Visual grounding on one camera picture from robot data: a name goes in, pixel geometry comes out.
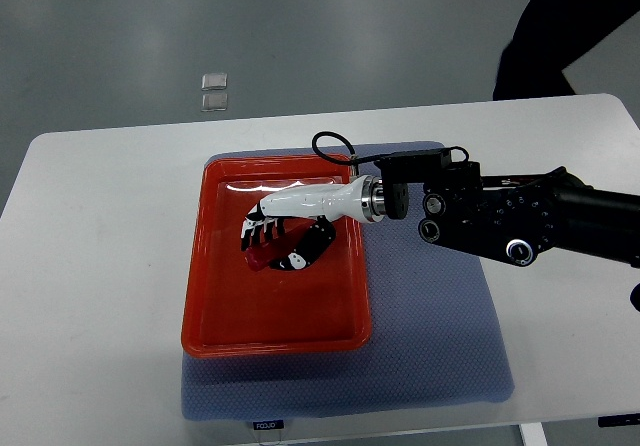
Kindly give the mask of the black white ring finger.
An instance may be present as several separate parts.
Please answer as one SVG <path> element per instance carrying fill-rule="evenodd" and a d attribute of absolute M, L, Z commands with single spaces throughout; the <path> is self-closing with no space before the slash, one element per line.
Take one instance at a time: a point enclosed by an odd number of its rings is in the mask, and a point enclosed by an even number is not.
<path fill-rule="evenodd" d="M 248 223 L 249 245 L 256 245 L 261 242 L 261 234 L 264 230 L 265 220 L 250 220 Z"/>

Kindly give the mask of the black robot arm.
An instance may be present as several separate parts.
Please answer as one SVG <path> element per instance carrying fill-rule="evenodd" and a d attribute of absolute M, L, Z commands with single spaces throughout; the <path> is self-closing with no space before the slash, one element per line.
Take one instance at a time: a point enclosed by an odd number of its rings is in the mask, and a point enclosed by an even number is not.
<path fill-rule="evenodd" d="M 451 148 L 351 156 L 376 175 L 345 185 L 305 185 L 271 193 L 246 214 L 242 250 L 272 247 L 264 265 L 311 266 L 336 237 L 334 222 L 401 220 L 412 184 L 423 189 L 417 225 L 427 243 L 525 267 L 552 248 L 639 265 L 639 199 L 597 190 L 565 168 L 529 176 L 484 176 L 479 163 L 456 161 Z"/>

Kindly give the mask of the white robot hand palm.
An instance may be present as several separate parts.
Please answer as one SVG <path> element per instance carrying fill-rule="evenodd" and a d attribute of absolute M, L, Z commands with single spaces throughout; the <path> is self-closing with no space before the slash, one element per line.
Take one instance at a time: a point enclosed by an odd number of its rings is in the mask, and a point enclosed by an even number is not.
<path fill-rule="evenodd" d="M 258 202 L 267 218 L 319 218 L 333 222 L 342 217 L 360 223 L 381 221 L 385 215 L 381 179 L 358 176 L 348 184 L 302 185 L 271 193 Z"/>

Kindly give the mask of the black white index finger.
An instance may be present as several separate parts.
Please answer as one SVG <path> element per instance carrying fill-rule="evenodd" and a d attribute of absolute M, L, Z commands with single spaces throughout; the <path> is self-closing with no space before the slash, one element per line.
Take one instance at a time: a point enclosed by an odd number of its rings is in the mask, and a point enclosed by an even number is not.
<path fill-rule="evenodd" d="M 286 234 L 285 218 L 277 217 L 275 221 L 275 228 L 278 237 L 283 237 Z"/>

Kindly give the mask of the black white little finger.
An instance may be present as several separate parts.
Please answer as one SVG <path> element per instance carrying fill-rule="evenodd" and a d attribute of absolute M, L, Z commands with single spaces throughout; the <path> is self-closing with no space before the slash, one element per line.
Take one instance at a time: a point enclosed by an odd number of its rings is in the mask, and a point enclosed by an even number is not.
<path fill-rule="evenodd" d="M 263 219 L 263 212 L 261 206 L 256 204 L 253 208 L 246 214 L 242 227 L 241 227 L 241 250 L 246 251 L 249 245 L 249 233 L 248 233 L 248 223 L 250 220 L 260 220 Z"/>

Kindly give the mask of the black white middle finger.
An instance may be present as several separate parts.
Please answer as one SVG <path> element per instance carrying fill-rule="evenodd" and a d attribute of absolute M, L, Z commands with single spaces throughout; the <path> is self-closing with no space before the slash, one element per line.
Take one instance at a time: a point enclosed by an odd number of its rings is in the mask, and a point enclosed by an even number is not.
<path fill-rule="evenodd" d="M 263 225 L 263 236 L 265 241 L 271 241 L 273 239 L 273 229 L 276 224 L 275 218 L 267 218 Z"/>

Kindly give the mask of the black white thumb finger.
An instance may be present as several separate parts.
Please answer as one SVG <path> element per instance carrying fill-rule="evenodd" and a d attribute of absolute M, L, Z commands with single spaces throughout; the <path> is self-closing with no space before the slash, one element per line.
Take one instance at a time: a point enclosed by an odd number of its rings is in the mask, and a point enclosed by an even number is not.
<path fill-rule="evenodd" d="M 336 230 L 331 221 L 320 216 L 304 231 L 300 240 L 285 256 L 269 262 L 269 268 L 280 271 L 299 271 L 317 261 L 336 238 Z"/>

